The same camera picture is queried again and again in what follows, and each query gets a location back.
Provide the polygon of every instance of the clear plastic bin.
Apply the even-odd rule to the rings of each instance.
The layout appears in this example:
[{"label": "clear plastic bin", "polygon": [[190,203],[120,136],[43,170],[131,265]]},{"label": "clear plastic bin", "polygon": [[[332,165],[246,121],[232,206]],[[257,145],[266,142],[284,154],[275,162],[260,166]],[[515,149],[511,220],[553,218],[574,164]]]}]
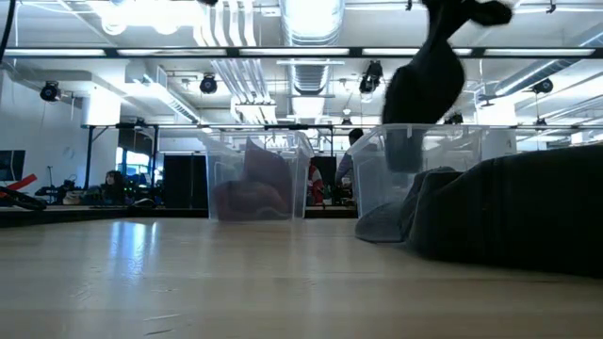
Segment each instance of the clear plastic bin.
[{"label": "clear plastic bin", "polygon": [[207,153],[209,218],[270,220],[303,218],[310,159],[307,136],[293,131],[199,136]]},{"label": "clear plastic bin", "polygon": [[374,128],[348,150],[358,216],[403,200],[421,171],[439,167],[463,171],[477,165],[483,159],[484,140],[501,145],[489,150],[488,157],[515,153],[513,133],[477,125],[391,124]]}]

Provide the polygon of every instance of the fluorescent light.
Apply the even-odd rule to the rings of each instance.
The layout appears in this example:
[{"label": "fluorescent light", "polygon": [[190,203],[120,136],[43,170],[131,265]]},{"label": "fluorescent light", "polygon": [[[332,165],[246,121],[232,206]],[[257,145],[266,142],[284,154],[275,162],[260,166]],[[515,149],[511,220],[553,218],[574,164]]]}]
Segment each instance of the fluorescent light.
[{"label": "fluorescent light", "polygon": [[[400,56],[412,57],[417,54],[418,48],[365,48],[362,50],[363,56]],[[468,56],[473,50],[471,48],[454,48],[454,52],[459,56]]]},{"label": "fluorescent light", "polygon": [[198,125],[179,125],[179,124],[166,124],[166,125],[159,125],[159,128],[164,128],[164,129],[185,129],[185,128],[199,128]]},{"label": "fluorescent light", "polygon": [[586,57],[594,51],[595,49],[592,48],[489,48],[485,55],[490,57]]},{"label": "fluorescent light", "polygon": [[375,124],[362,124],[362,125],[355,125],[355,124],[342,125],[342,124],[337,124],[337,125],[333,125],[333,127],[334,128],[338,128],[338,129],[354,129],[354,128],[371,129],[371,128],[377,127],[377,125],[375,125]]},{"label": "fluorescent light", "polygon": [[345,65],[346,62],[342,60],[277,60],[276,64],[280,66],[330,66]]},{"label": "fluorescent light", "polygon": [[459,56],[469,56],[473,52],[471,48],[453,48],[452,50]]},{"label": "fluorescent light", "polygon": [[194,48],[194,49],[119,49],[117,50],[124,57],[224,57],[226,50],[215,48]]},{"label": "fluorescent light", "polygon": [[8,48],[5,57],[104,57],[102,49]]},{"label": "fluorescent light", "polygon": [[242,56],[346,56],[348,48],[242,48]]},{"label": "fluorescent light", "polygon": [[228,128],[244,128],[244,129],[263,129],[264,125],[260,124],[240,124],[240,125],[210,125],[211,128],[228,129]]},{"label": "fluorescent light", "polygon": [[418,48],[364,48],[363,56],[401,56],[412,57],[418,53]]}]

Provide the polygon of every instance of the black cloth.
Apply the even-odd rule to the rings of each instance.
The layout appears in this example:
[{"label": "black cloth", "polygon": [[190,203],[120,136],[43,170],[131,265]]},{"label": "black cloth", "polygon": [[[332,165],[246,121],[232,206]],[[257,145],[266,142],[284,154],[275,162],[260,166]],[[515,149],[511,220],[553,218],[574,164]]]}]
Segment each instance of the black cloth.
[{"label": "black cloth", "polygon": [[[505,156],[464,173],[430,171],[416,176],[415,195],[379,220],[428,258],[603,278],[601,173],[603,146]],[[367,225],[377,214],[359,220],[360,238],[383,234],[380,224]]]},{"label": "black cloth", "polygon": [[[429,33],[425,43],[408,65],[396,70],[385,92],[382,122],[431,124],[439,121],[454,105],[464,85],[464,68],[448,39],[467,21],[492,26],[507,24],[510,8],[491,1],[423,0],[428,9]],[[421,166],[421,145],[425,130],[411,137],[397,132],[385,134],[387,166],[395,172],[415,173]]]}]

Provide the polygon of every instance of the desk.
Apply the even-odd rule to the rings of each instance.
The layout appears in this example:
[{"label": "desk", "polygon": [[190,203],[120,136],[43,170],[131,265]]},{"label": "desk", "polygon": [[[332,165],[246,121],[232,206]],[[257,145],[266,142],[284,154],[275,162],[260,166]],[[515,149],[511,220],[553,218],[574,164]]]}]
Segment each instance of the desk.
[{"label": "desk", "polygon": [[0,229],[0,337],[603,337],[599,281],[424,261],[353,223]]}]

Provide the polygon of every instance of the spotlight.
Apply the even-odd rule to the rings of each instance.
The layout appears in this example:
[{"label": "spotlight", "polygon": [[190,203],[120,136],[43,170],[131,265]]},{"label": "spotlight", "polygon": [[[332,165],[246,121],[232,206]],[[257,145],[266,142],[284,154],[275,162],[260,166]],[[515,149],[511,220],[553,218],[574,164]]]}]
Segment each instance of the spotlight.
[{"label": "spotlight", "polygon": [[43,101],[53,103],[60,100],[61,92],[57,81],[46,81],[46,85],[40,91]]},{"label": "spotlight", "polygon": [[367,71],[362,76],[362,81],[360,81],[360,93],[369,94],[374,92],[381,84],[380,79],[382,77],[383,67],[381,66],[381,61],[370,60]]},{"label": "spotlight", "polygon": [[128,0],[109,0],[109,2],[113,5],[113,6],[121,6],[123,4],[125,4]]},{"label": "spotlight", "polygon": [[218,83],[216,83],[215,77],[216,75],[210,73],[204,75],[204,79],[199,86],[201,93],[213,94],[218,90]]},{"label": "spotlight", "polygon": [[218,0],[197,0],[202,4],[208,5],[208,6],[214,6],[218,3]]},{"label": "spotlight", "polygon": [[545,118],[538,118],[538,119],[536,119],[536,122],[534,123],[534,125],[536,125],[536,126],[546,126],[546,120],[545,120]]},{"label": "spotlight", "polygon": [[461,124],[463,123],[463,114],[454,112],[444,120],[444,124]]},{"label": "spotlight", "polygon": [[553,82],[550,79],[545,79],[538,84],[532,86],[530,91],[533,91],[536,94],[540,93],[550,93],[553,90]]}]

